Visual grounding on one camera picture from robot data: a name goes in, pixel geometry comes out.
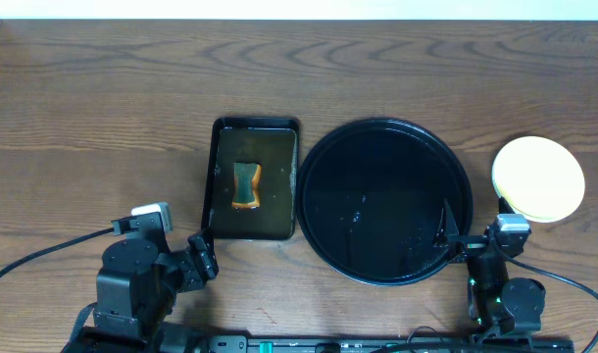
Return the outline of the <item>pale green plate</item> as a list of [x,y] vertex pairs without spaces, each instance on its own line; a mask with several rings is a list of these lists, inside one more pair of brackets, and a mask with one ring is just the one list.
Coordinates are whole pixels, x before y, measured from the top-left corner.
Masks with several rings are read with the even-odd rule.
[[541,224],[556,222],[556,219],[554,219],[554,218],[540,218],[540,217],[535,217],[535,216],[523,213],[522,211],[514,208],[508,202],[508,200],[503,196],[503,194],[500,192],[500,190],[496,184],[493,184],[493,188],[498,197],[498,209],[499,209],[500,214],[519,214],[519,215],[524,216],[530,222],[536,222],[536,223],[541,223]]

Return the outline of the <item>yellow plate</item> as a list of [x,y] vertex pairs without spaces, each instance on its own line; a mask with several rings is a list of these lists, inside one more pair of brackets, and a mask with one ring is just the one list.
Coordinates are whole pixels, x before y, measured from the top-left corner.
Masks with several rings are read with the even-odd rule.
[[541,136],[524,136],[496,154],[491,180],[516,209],[560,221],[580,206],[585,177],[575,156],[563,145]]

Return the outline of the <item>orange green scrub sponge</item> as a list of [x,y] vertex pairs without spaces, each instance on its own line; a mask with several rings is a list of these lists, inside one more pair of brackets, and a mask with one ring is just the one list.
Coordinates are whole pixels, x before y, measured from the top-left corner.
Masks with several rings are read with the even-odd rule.
[[234,164],[234,209],[256,209],[261,205],[259,184],[262,167],[257,163]]

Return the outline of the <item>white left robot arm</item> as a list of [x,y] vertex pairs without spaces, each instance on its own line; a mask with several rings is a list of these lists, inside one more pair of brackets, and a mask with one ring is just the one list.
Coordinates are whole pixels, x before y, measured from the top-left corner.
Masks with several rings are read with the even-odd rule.
[[97,300],[77,316],[65,352],[194,352],[207,349],[188,328],[165,323],[181,292],[201,290],[219,267],[206,231],[183,250],[163,252],[162,235],[127,237],[108,247],[97,275]]

